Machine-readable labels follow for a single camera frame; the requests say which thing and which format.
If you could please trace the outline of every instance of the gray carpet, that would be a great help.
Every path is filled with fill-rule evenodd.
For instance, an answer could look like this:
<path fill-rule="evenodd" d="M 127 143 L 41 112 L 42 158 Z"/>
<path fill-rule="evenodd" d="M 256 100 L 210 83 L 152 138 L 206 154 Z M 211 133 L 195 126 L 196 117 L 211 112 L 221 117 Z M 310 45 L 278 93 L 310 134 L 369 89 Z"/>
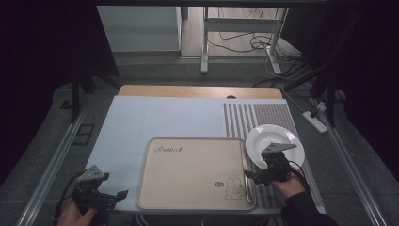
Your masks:
<path fill-rule="evenodd" d="M 264 69 L 264 63 L 211 63 L 207 75 L 200 74 L 198 62 L 176 64 L 119 65 L 120 77 L 115 78 L 122 84 L 147 85 L 187 85 L 187 86 L 230 86 L 251 87 L 261 79 L 257 76 L 271 77 Z M 289 65 L 282 65 L 287 70 Z M 87 115 L 82 121 L 82 130 L 92 129 L 91 136 L 77 135 L 70 147 L 65 161 L 36 217 L 34 225 L 50 225 L 56 201 L 74 173 L 82 170 L 100 133 L 112 98 L 117 94 L 115 88 L 104 81 L 94 78 L 96 93 L 82 95 L 90 99 Z M 261 83 L 268 87 L 272 82 Z M 295 89 L 299 94 L 308 96 L 308 86 Z M 311 110 L 303 98 L 289 93 L 294 101 L 306 110 Z M 65 100 L 70 100 L 70 85 L 57 89 L 54 93 L 53 107 L 29 145 L 21 161 L 0 187 L 1 225 L 15 225 L 24 210 L 38 180 L 43 174 L 57 145 L 69 126 L 71 111 L 60 109 Z M 347 176 L 341 159 L 326 135 L 317 133 L 301 116 L 301 110 L 289 102 L 299 138 L 306 150 L 312 172 L 323 197 L 327 212 L 339 225 L 373 225 L 370 221 L 357 191 Z M 336 105 L 337 130 L 351 156 L 362 172 L 365 182 L 372 191 L 388 225 L 398 225 L 399 185 L 378 158 L 374 150 L 346 119 L 343 104 Z M 115 213 L 111 215 L 109 225 L 123 225 L 133 216 Z M 201 218 L 204 225 L 255 225 L 259 218 L 245 218 L 227 221 L 223 216 L 145 216 L 150 225 L 159 220 L 162 225 L 195 225 Z M 269 225 L 276 225 L 270 220 Z"/>

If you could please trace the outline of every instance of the power strip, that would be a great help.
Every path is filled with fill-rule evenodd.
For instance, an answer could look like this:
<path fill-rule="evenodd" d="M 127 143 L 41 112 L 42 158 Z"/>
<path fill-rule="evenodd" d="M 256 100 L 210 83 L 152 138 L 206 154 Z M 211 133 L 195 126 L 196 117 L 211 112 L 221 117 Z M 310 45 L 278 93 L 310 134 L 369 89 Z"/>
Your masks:
<path fill-rule="evenodd" d="M 324 134 L 328 129 L 316 117 L 311 117 L 311 112 L 307 111 L 302 116 L 320 133 Z"/>

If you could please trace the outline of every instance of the plate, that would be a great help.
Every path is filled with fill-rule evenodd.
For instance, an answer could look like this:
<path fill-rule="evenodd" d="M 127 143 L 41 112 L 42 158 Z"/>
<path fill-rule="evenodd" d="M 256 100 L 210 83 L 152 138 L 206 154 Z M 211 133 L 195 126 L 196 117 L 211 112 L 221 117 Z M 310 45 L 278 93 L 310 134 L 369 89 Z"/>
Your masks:
<path fill-rule="evenodd" d="M 249 158 L 262 170 L 267 169 L 267 164 L 262 159 L 262 150 L 271 142 L 296 144 L 296 148 L 283 151 L 289 161 L 302 166 L 305 160 L 305 151 L 300 140 L 291 131 L 274 124 L 264 124 L 253 128 L 247 135 L 246 148 Z"/>

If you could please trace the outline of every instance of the table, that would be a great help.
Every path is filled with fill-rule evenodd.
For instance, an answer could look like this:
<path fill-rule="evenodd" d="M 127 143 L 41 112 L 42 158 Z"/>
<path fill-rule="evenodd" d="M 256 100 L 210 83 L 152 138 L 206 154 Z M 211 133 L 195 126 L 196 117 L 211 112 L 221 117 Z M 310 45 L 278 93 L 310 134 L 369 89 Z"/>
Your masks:
<path fill-rule="evenodd" d="M 109 172 L 103 193 L 114 194 L 129 189 L 126 200 L 118 202 L 117 211 L 151 214 L 166 210 L 143 210 L 136 204 L 145 150 L 154 137 L 239 137 L 261 124 L 277 124 L 297 135 L 288 105 L 278 89 L 123 86 L 113 100 L 98 136 L 87 168 L 97 165 Z M 303 169 L 320 212 L 325 213 L 311 168 L 305 160 Z M 213 211 L 223 214 L 277 215 L 283 201 L 272 186 L 257 186 L 257 204 L 250 211 Z M 194 214 L 206 210 L 174 211 Z"/>

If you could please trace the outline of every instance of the tray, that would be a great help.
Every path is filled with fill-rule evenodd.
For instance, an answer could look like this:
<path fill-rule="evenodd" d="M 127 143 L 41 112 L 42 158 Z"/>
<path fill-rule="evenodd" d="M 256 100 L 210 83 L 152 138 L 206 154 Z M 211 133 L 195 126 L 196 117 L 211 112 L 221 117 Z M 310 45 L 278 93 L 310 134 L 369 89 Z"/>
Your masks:
<path fill-rule="evenodd" d="M 255 185 L 240 138 L 153 138 L 136 201 L 142 209 L 250 210 Z"/>

